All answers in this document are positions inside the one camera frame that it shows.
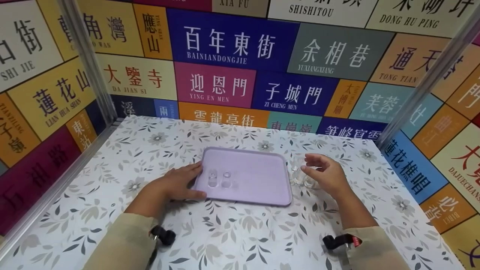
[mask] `tabletop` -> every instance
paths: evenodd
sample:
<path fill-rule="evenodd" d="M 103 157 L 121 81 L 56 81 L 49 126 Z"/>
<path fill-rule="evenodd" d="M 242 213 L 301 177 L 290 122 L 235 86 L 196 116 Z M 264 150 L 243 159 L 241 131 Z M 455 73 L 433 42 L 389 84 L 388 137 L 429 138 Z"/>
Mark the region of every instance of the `tabletop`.
<path fill-rule="evenodd" d="M 354 192 L 412 269 L 463 269 L 371 140 L 131 116 L 103 144 L 7 258 L 5 269 L 81 269 L 108 227 L 149 181 L 201 159 L 206 147 L 298 153 L 340 162 Z M 207 199 L 168 206 L 163 226 L 177 234 L 159 250 L 157 270 L 347 270 L 322 238 L 341 233 L 335 201 L 291 183 L 286 207 Z"/>

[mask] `wall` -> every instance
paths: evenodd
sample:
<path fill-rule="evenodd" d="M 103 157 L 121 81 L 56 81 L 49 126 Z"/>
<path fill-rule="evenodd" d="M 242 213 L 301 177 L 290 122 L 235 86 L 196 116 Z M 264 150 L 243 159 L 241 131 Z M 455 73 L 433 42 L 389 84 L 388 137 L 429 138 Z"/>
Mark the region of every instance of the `wall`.
<path fill-rule="evenodd" d="M 0 2 L 0 235 L 5 235 L 105 123 L 56 1 Z"/>
<path fill-rule="evenodd" d="M 468 70 L 455 83 L 437 84 L 383 151 L 468 270 L 480 266 L 479 41 L 460 58 Z"/>
<path fill-rule="evenodd" d="M 368 139 L 478 5 L 454 2 L 78 0 L 120 117 Z"/>

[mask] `floral tablecloth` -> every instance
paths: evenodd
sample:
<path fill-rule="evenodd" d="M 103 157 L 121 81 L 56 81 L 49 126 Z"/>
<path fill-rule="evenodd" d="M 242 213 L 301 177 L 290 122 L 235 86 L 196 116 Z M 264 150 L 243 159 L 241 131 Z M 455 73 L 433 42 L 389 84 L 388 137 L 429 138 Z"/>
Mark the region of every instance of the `floral tablecloth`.
<path fill-rule="evenodd" d="M 412 269 L 463 269 L 370 140 L 151 117 L 126 118 L 15 247 L 2 269 L 81 269 L 108 227 L 147 182 L 196 162 L 208 146 L 297 153 L 339 161 L 355 193 Z M 350 269 L 322 238 L 341 232 L 335 201 L 292 184 L 287 208 L 186 201 L 163 222 L 177 233 L 152 264 L 158 270 Z"/>

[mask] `beige sleeve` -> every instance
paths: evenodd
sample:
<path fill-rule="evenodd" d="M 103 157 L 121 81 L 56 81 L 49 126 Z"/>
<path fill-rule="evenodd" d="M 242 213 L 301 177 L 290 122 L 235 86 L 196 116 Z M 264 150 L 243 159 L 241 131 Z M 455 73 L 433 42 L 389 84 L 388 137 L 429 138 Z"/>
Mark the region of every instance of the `beige sleeve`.
<path fill-rule="evenodd" d="M 385 231 L 378 227 L 351 228 L 345 233 L 362 240 L 362 244 L 347 251 L 352 270 L 409 270 Z"/>
<path fill-rule="evenodd" d="M 108 229 L 84 266 L 84 270 L 145 269 L 155 248 L 148 232 L 158 224 L 154 218 L 123 213 Z"/>

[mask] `purple tray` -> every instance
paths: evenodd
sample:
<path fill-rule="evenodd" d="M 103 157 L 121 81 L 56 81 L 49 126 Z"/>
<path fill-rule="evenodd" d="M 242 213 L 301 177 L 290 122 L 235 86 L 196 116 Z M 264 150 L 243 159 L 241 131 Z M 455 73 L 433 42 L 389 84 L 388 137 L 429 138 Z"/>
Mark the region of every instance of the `purple tray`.
<path fill-rule="evenodd" d="M 193 189 L 209 198 L 278 206 L 292 202 L 286 162 L 278 154 L 207 147 L 202 165 Z"/>

